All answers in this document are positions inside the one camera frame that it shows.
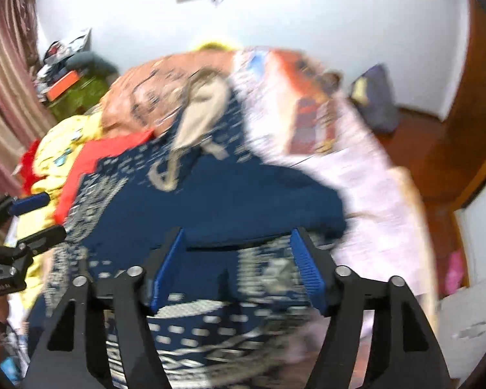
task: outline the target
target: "silver screw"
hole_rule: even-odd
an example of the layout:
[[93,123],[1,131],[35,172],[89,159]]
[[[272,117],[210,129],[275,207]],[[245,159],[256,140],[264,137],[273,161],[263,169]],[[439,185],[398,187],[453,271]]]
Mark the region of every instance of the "silver screw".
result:
[[128,275],[130,277],[138,277],[143,272],[143,268],[140,266],[132,266],[128,269]]
[[392,277],[391,282],[396,287],[403,287],[405,285],[405,280],[402,277]]
[[347,266],[337,266],[335,271],[337,272],[337,275],[339,277],[348,277],[349,275],[351,275],[351,269],[349,269]]
[[82,287],[84,284],[87,283],[87,277],[84,277],[83,275],[75,278],[72,283],[74,284],[74,286],[76,287]]

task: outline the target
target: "red fabric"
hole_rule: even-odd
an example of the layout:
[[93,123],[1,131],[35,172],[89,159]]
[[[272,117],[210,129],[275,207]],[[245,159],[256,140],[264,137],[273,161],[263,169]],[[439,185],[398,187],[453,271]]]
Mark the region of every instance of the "red fabric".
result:
[[30,188],[32,185],[43,178],[37,176],[32,170],[32,165],[34,164],[34,157],[36,155],[36,151],[38,150],[38,146],[40,146],[40,139],[36,139],[34,142],[32,142],[30,148],[27,149],[27,152],[24,153],[19,160],[19,164],[22,166],[22,168],[19,170],[19,174],[23,178],[22,190],[27,196],[31,195]]
[[153,130],[133,133],[127,136],[110,139],[91,140],[84,144],[68,174],[63,186],[60,201],[54,211],[54,220],[63,225],[67,219],[68,211],[78,194],[81,176],[92,174],[97,167],[97,161],[106,157],[118,157],[122,152],[147,142]]

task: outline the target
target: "striped curtain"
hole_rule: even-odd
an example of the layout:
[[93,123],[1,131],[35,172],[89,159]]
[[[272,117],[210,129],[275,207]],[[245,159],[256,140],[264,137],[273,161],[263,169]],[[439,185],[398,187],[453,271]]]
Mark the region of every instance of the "striped curtain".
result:
[[20,192],[11,176],[19,157],[55,124],[32,85],[39,68],[35,2],[0,0],[0,193],[11,195]]

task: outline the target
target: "dark blue patterned fabric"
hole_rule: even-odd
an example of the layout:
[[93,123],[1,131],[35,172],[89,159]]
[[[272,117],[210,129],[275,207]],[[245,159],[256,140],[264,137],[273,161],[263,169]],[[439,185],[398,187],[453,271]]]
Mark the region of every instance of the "dark blue patterned fabric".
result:
[[[79,259],[87,260],[93,279],[113,277],[140,265],[180,226],[195,249],[184,255],[168,304],[148,318],[173,387],[270,387],[287,337],[309,305],[288,234],[306,227],[321,241],[340,238],[341,200],[301,172],[264,165],[251,154],[234,97],[211,134],[228,158],[193,148],[181,158],[176,190],[159,191],[147,174],[155,161],[165,172],[176,124],[166,139],[102,159],[84,177],[67,241],[55,251],[44,294],[48,313],[83,273]],[[249,248],[220,248],[228,245]],[[39,321],[32,317],[31,328]],[[108,329],[112,375],[123,387],[113,315]]]

